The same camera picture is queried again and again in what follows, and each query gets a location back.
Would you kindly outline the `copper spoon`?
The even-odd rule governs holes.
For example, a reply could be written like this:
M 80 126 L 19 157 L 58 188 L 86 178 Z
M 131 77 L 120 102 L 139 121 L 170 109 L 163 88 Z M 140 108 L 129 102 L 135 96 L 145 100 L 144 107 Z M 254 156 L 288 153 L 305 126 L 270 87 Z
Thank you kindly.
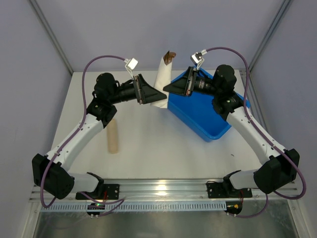
M 164 56 L 163 56 L 163 60 L 165 65 L 169 65 L 170 63 L 172 63 L 173 59 L 176 57 L 176 53 L 175 52 L 171 52 L 168 51 Z

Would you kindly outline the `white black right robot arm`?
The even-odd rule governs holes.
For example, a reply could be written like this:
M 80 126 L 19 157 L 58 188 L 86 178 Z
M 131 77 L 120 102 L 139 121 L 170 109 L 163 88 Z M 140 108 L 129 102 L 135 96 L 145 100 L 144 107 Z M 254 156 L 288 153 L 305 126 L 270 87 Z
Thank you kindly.
M 218 66 L 212 78 L 189 67 L 182 77 L 164 86 L 163 90 L 181 96 L 191 96 L 194 92 L 213 96 L 214 111 L 240 133 L 261 163 L 257 170 L 228 174 L 230 188 L 257 187 L 270 194 L 295 180 L 300 155 L 295 149 L 287 150 L 274 141 L 251 116 L 234 90 L 236 81 L 234 69 L 229 65 Z

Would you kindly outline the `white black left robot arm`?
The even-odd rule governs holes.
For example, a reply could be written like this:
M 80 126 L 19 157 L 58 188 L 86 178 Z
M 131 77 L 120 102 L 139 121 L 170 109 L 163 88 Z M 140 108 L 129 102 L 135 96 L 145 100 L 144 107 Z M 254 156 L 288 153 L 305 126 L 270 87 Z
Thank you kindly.
M 34 183 L 40 187 L 41 195 L 48 192 L 54 198 L 64 199 L 75 192 L 85 197 L 101 197 L 105 190 L 104 179 L 90 172 L 70 174 L 74 160 L 109 125 L 117 112 L 115 104 L 131 100 L 150 104 L 167 99 L 141 74 L 120 84 L 111 73 L 102 73 L 96 79 L 92 95 L 92 101 L 84 108 L 83 119 L 70 134 L 47 154 L 37 154 L 32 159 Z

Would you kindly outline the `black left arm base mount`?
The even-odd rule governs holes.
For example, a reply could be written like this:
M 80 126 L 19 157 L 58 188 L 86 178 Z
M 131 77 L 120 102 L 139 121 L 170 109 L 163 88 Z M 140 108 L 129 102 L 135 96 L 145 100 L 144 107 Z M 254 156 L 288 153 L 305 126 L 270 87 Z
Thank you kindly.
M 76 193 L 76 200 L 88 199 L 84 194 L 88 195 L 94 200 L 118 200 L 119 199 L 120 184 L 117 183 L 104 183 L 97 186 L 93 192 L 78 192 Z

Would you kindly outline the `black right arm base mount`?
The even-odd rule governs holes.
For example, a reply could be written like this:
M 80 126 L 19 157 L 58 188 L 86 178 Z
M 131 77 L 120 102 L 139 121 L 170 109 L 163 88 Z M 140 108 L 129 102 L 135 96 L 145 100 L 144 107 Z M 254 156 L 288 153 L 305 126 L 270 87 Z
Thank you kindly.
M 253 195 L 250 188 L 235 189 L 230 182 L 230 177 L 240 171 L 234 171 L 224 176 L 222 182 L 207 181 L 208 198 L 252 198 Z

